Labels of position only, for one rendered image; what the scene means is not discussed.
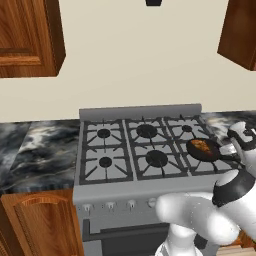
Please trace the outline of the grey stove range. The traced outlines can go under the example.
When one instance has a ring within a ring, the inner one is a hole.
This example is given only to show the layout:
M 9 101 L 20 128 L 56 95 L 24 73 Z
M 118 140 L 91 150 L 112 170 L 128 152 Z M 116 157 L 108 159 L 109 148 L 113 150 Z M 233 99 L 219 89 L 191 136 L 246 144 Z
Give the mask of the grey stove range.
M 73 203 L 81 235 L 85 219 L 92 232 L 161 224 L 150 198 L 211 190 L 218 166 L 189 159 L 185 149 L 188 140 L 212 135 L 200 114 L 198 104 L 80 110 Z M 107 202 L 116 203 L 113 211 Z

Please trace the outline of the brown croissant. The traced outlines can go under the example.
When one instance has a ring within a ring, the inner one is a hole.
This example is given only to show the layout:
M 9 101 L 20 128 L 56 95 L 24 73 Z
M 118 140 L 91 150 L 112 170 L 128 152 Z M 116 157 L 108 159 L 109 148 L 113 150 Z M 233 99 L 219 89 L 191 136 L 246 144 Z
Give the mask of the brown croissant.
M 191 141 L 191 143 L 198 150 L 200 150 L 208 155 L 212 155 L 212 151 L 211 151 L 210 147 L 207 145 L 207 143 L 204 140 L 194 139 Z

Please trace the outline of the black frying pan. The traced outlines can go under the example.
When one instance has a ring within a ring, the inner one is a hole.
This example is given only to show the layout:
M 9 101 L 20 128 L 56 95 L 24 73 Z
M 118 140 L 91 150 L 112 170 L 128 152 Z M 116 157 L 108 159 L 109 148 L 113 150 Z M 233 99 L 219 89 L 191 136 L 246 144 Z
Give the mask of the black frying pan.
M 195 148 L 191 143 L 191 141 L 194 139 L 204 140 L 207 143 L 207 145 L 210 147 L 210 149 L 212 151 L 212 155 L 208 155 L 208 154 L 198 150 L 197 148 Z M 195 158 L 199 161 L 203 161 L 203 162 L 215 162 L 217 160 L 240 162 L 240 159 L 234 154 L 231 154 L 231 155 L 222 154 L 220 151 L 221 146 L 217 142 L 215 142 L 211 139 L 207 139 L 207 138 L 194 138 L 194 139 L 191 139 L 186 143 L 187 152 L 193 158 Z

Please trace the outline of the grey oven door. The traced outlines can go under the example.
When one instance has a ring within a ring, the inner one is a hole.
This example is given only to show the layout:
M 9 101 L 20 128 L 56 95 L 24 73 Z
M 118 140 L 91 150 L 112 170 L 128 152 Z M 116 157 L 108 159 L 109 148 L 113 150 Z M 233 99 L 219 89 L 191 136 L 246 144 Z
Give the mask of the grey oven door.
M 85 256 L 154 256 L 167 232 L 83 242 Z

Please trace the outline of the wooden base cupboard door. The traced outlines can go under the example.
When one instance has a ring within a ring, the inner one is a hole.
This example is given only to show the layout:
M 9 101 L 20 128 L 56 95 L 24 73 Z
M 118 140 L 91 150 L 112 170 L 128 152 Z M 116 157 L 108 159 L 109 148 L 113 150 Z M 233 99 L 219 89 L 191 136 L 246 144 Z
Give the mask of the wooden base cupboard door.
M 64 189 L 1 197 L 25 256 L 84 256 L 72 194 Z

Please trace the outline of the wooden base cupboard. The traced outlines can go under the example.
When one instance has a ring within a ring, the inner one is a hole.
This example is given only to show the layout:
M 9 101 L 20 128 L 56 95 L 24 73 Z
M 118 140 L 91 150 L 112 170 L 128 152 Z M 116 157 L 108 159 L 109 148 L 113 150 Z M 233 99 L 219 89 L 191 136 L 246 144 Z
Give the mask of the wooden base cupboard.
M 256 242 L 244 231 L 228 246 L 221 246 L 216 256 L 256 256 Z

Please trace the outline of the wooden wall cupboard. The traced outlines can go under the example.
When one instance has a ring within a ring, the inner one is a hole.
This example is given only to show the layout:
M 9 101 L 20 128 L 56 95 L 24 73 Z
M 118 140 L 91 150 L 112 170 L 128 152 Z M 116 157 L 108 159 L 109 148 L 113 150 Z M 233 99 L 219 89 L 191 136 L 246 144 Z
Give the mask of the wooden wall cupboard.
M 229 0 L 217 53 L 256 71 L 256 0 Z
M 0 78 L 55 77 L 65 57 L 59 0 L 0 0 Z

